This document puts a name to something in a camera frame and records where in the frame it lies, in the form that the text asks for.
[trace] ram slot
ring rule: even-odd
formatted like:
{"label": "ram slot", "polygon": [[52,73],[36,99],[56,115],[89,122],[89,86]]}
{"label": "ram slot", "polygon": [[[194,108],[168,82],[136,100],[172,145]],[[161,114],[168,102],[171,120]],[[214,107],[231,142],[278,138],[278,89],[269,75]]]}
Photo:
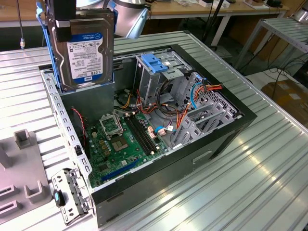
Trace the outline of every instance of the ram slot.
{"label": "ram slot", "polygon": [[155,152],[155,145],[152,143],[151,139],[148,137],[143,127],[140,125],[139,121],[134,117],[127,117],[124,119],[130,131],[133,133],[137,142],[141,146],[142,150],[146,155],[150,155],[151,152]]}

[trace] open computer tower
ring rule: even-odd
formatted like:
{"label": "open computer tower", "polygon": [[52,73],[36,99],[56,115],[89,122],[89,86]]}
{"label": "open computer tower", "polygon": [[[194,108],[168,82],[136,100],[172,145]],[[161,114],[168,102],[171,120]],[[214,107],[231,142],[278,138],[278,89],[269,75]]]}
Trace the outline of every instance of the open computer tower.
{"label": "open computer tower", "polygon": [[74,164],[52,178],[66,224],[93,211],[101,227],[218,156],[256,118],[178,45],[117,54],[110,82],[74,92],[40,70]]}

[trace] motherboard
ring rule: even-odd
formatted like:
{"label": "motherboard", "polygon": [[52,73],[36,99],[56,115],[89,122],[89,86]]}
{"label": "motherboard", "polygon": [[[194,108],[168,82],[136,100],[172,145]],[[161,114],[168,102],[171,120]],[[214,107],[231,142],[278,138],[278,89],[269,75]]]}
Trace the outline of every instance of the motherboard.
{"label": "motherboard", "polygon": [[[110,132],[118,128],[123,133],[110,136]],[[93,169],[89,175],[91,186],[100,186],[168,152],[166,144],[151,131],[149,121],[142,113],[120,117],[118,120],[110,115],[97,125],[89,127],[89,162]]]}

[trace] metal shelf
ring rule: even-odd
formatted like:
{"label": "metal shelf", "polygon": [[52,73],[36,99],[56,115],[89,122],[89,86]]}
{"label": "metal shelf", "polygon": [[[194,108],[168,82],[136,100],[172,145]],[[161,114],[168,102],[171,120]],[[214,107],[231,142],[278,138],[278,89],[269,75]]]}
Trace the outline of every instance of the metal shelf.
{"label": "metal shelf", "polygon": [[266,40],[268,40],[272,33],[302,52],[308,52],[308,25],[301,24],[292,18],[261,19],[239,54],[234,65],[235,69],[237,69],[242,63],[245,54],[262,28],[265,28],[270,32],[265,36],[267,38]]}
{"label": "metal shelf", "polygon": [[[103,228],[105,230],[302,230],[308,222],[308,131],[191,34],[171,32],[116,39],[115,53],[179,44],[257,114],[223,152]],[[0,53],[0,138],[35,131],[48,179],[71,167],[47,102],[38,65],[47,48]],[[88,215],[64,225],[55,202],[0,230],[96,230]]]}

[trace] wooden desk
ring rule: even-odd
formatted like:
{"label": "wooden desk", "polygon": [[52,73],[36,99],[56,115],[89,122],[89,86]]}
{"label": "wooden desk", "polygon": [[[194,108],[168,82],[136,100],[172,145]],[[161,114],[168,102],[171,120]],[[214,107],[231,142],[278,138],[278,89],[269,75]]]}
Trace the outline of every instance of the wooden desk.
{"label": "wooden desk", "polygon": [[[242,0],[237,0],[235,4],[230,4],[229,8],[220,9],[218,16],[222,16],[223,19],[219,25],[219,28],[212,41],[212,45],[216,46],[219,39],[226,28],[226,25],[231,16],[234,15],[256,15],[256,14],[278,14],[278,18],[281,18],[289,10],[288,7],[282,8],[270,8],[255,10],[246,5]],[[170,19],[170,18],[196,18],[196,17],[208,17],[210,8],[205,8],[199,4],[191,4],[190,6],[182,6],[175,1],[172,2],[154,2],[151,7],[151,19]],[[39,23],[35,17],[35,8],[28,7],[27,5],[22,8],[21,16],[23,26],[38,26]],[[19,26],[17,9],[14,6],[5,5],[4,9],[0,9],[0,27],[13,27]]]}
{"label": "wooden desk", "polygon": [[[250,6],[246,5],[242,0],[237,0],[236,3],[230,4],[229,8],[221,8],[219,16],[225,15],[248,15],[248,14],[274,14],[288,11],[289,8],[283,6],[282,8],[270,8],[255,10]],[[210,8],[203,7],[199,4],[192,4],[190,6],[182,6],[175,1],[172,2],[154,2],[151,7],[153,19],[163,18],[187,18],[189,17],[204,17],[208,16]]]}

